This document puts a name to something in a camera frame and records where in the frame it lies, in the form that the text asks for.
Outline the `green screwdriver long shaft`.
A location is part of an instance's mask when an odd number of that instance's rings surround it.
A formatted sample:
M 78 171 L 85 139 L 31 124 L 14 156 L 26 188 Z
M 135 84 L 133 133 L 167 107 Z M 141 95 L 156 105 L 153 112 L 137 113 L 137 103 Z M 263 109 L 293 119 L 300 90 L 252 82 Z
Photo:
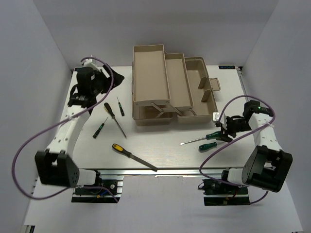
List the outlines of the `green screwdriver long shaft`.
M 210 134 L 206 134 L 204 137 L 198 138 L 198 139 L 194 139 L 188 142 L 182 142 L 180 143 L 180 145 L 185 145 L 185 144 L 189 144 L 189 143 L 193 143 L 193 142 L 197 142 L 197 141 L 202 141 L 202 140 L 212 140 L 212 139 L 216 139 L 218 134 L 218 131 L 210 133 Z

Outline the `beige plastic toolbox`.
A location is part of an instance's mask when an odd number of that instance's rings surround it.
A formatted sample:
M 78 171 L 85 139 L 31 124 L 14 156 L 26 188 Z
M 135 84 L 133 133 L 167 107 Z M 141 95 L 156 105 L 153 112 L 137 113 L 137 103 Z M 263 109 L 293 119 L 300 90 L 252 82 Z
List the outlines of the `beige plastic toolbox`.
M 166 53 L 164 46 L 133 47 L 132 117 L 137 126 L 210 123 L 221 86 L 202 57 Z

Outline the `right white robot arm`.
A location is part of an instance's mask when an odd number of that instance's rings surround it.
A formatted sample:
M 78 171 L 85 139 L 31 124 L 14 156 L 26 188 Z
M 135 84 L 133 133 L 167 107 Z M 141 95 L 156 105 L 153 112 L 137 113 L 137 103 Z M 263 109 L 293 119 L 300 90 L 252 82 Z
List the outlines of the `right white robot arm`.
M 270 124 L 274 113 L 258 101 L 244 104 L 242 116 L 224 116 L 213 113 L 215 125 L 221 129 L 221 141 L 231 142 L 241 132 L 253 132 L 255 148 L 243 168 L 228 168 L 222 172 L 219 187 L 224 193 L 232 193 L 237 185 L 254 186 L 279 192 L 293 162 L 291 154 L 278 143 Z

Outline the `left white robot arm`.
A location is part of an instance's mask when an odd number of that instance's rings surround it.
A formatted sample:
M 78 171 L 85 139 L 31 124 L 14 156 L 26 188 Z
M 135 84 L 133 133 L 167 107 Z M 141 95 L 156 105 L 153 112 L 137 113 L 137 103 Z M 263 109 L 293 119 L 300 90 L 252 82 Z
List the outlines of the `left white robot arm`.
M 95 170 L 80 169 L 73 161 L 73 151 L 80 132 L 91 116 L 91 107 L 97 103 L 99 94 L 119 86 L 124 76 L 110 67 L 105 67 L 109 76 L 91 67 L 76 68 L 73 74 L 77 83 L 71 88 L 66 112 L 66 123 L 62 123 L 51 143 L 44 151 L 35 155 L 35 163 L 43 184 L 76 187 L 85 185 L 93 194 L 102 190 L 103 182 Z

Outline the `green screwdriver short shaft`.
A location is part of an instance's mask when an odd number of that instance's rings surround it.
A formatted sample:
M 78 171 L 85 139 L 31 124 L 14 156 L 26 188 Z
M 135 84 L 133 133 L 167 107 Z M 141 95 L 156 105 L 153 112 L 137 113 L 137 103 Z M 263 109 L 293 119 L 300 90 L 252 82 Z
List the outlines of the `green screwdriver short shaft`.
M 216 148 L 217 147 L 217 142 L 212 142 L 212 143 L 206 143 L 206 144 L 202 144 L 198 147 L 198 150 L 200 152 L 205 152 L 208 151 L 212 148 Z

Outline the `small precision screwdriver upper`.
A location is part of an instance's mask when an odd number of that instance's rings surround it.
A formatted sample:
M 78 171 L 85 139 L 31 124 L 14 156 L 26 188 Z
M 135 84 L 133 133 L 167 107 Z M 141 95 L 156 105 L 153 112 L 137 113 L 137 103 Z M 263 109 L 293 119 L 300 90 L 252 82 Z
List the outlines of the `small precision screwdriver upper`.
M 118 97 L 117 97 L 117 101 L 118 101 L 118 106 L 119 106 L 119 109 L 120 109 L 121 116 L 124 117 L 125 113 L 124 113 L 123 107 L 122 107 L 121 102 L 120 102 Z

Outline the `small green precision screwdriver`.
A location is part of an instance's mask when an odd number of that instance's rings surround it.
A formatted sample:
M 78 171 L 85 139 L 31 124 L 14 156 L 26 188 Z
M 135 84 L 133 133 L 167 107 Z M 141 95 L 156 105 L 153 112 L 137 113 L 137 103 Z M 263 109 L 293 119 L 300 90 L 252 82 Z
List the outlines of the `small green precision screwdriver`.
M 102 128 L 104 127 L 106 121 L 108 120 L 108 118 L 105 119 L 105 121 L 98 127 L 98 129 L 96 130 L 96 132 L 93 134 L 93 138 L 96 139 L 99 135 L 99 133 L 101 132 Z

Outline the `blue label right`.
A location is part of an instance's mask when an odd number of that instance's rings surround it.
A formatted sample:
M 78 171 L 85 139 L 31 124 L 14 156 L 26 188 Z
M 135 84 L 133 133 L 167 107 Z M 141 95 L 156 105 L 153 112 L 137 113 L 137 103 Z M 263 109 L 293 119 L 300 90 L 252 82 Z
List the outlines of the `blue label right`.
M 236 69 L 235 66 L 232 65 L 219 65 L 219 69 Z

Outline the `black handled awl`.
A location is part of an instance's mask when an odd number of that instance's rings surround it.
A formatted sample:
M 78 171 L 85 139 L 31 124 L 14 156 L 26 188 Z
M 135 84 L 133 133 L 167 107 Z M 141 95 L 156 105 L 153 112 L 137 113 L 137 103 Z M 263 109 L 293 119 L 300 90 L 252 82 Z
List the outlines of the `black handled awl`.
M 126 136 L 125 132 L 123 131 L 121 125 L 118 123 L 118 121 L 117 121 L 117 119 L 116 119 L 116 116 L 115 116 L 115 114 L 113 113 L 112 108 L 111 108 L 111 106 L 109 105 L 109 103 L 108 103 L 108 102 L 105 102 L 105 103 L 104 103 L 104 107 L 105 107 L 105 109 L 107 110 L 107 112 L 109 113 L 109 115 L 111 116 L 111 118 L 115 121 L 115 123 L 116 123 L 116 125 L 118 126 L 119 130 L 121 131 L 122 135 L 123 135 L 125 138 L 127 138 L 127 136 Z

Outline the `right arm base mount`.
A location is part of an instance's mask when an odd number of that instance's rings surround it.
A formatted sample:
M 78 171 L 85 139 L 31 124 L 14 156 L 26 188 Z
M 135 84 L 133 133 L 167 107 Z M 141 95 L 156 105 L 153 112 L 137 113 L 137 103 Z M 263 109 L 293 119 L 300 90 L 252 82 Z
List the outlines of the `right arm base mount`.
M 205 206 L 246 206 L 250 205 L 247 187 L 231 186 L 204 179 L 198 185 L 204 193 Z

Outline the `yellow black handled file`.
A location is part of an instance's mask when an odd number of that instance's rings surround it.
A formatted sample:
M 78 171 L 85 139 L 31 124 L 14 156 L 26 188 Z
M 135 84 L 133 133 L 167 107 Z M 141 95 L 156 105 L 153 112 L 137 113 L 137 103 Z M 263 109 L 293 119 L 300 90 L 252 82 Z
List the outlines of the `yellow black handled file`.
M 118 152 L 119 154 L 122 154 L 142 165 L 145 165 L 146 167 L 148 167 L 149 169 L 151 169 L 154 172 L 158 171 L 158 168 L 155 167 L 154 165 L 148 163 L 145 160 L 142 160 L 141 158 L 138 158 L 137 156 L 133 155 L 131 152 L 127 151 L 126 149 L 124 149 L 122 146 L 118 145 L 118 144 L 113 144 L 112 145 L 112 149 L 116 152 Z

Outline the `aluminium table edge rail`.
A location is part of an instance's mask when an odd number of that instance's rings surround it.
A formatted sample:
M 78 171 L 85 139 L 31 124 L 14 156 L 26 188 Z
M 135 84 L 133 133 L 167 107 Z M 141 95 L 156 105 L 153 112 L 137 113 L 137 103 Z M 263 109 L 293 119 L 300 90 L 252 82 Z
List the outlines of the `aluminium table edge rail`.
M 81 175 L 82 170 L 86 171 L 95 171 L 99 172 L 103 176 L 117 176 L 117 175 L 201 175 L 199 169 L 159 169 L 157 172 L 152 171 L 150 169 L 85 169 L 85 168 L 78 168 L 78 169 L 58 169 L 54 168 L 55 172 L 57 171 L 58 175 L 65 176 L 68 175 Z

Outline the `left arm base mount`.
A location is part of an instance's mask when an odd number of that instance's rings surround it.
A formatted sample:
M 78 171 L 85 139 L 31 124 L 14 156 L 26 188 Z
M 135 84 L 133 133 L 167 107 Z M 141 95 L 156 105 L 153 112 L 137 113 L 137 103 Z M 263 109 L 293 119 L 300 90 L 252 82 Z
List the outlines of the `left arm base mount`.
M 116 204 L 122 194 L 123 177 L 96 171 L 95 183 L 75 188 L 72 203 L 112 203 Z

